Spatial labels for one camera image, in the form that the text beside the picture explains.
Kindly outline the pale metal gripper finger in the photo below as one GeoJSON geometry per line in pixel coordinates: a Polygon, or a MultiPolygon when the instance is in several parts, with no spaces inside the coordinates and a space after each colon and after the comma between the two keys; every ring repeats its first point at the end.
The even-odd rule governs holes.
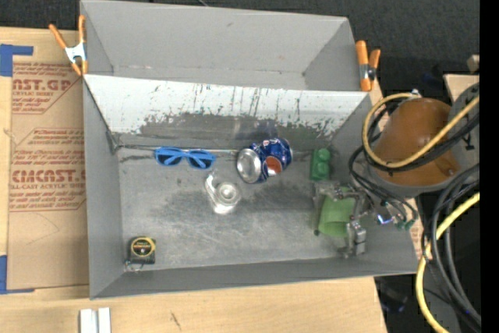
{"type": "Polygon", "coordinates": [[[338,252],[344,258],[356,257],[366,252],[366,229],[358,220],[346,224],[345,245],[338,252]]]}
{"type": "Polygon", "coordinates": [[[351,197],[353,192],[347,186],[341,186],[334,182],[315,182],[314,183],[314,203],[321,204],[329,197],[333,200],[344,200],[351,197]]]}

